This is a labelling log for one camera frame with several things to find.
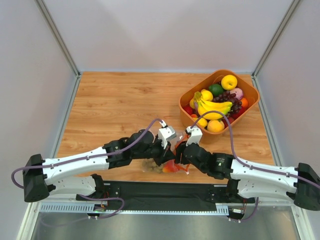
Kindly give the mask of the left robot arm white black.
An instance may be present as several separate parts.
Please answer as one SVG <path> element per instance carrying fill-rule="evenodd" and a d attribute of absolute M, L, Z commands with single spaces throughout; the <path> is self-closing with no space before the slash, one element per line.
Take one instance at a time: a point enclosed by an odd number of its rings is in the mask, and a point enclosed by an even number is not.
<path fill-rule="evenodd" d="M 24 201 L 33 203 L 60 194 L 66 187 L 64 180 L 82 173 L 128 166 L 136 159 L 153 159 L 161 165 L 174 159 L 170 141 L 176 135 L 169 126 L 160 128 L 157 135 L 142 129 L 72 156 L 44 159 L 40 154 L 32 155 L 22 171 Z"/>

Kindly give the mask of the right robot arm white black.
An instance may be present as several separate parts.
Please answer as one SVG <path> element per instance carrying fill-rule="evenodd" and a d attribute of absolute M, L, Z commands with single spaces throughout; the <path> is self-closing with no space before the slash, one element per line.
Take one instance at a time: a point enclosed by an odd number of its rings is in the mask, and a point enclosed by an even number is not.
<path fill-rule="evenodd" d="M 302 209 L 320 209 L 320 177 L 306 163 L 297 167 L 260 164 L 232 154 L 211 153 L 186 141 L 178 144 L 174 152 L 176 163 L 191 164 L 214 179 L 227 179 L 232 195 L 292 200 Z"/>

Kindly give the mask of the yellow banana bunch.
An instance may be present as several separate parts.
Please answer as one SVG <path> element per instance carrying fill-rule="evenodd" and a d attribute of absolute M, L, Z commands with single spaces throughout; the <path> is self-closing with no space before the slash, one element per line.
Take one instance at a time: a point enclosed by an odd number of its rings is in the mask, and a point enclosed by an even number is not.
<path fill-rule="evenodd" d="M 220 112 L 223 115 L 227 115 L 227 113 L 231 110 L 231 107 L 233 105 L 233 103 L 230 101 L 212 102 L 204 100 L 202 94 L 199 91 L 197 91 L 194 94 L 193 102 L 198 114 L 200 116 L 205 114 L 204 118 L 206 120 L 220 120 L 221 118 L 223 118 L 223 116 L 216 112 Z"/>

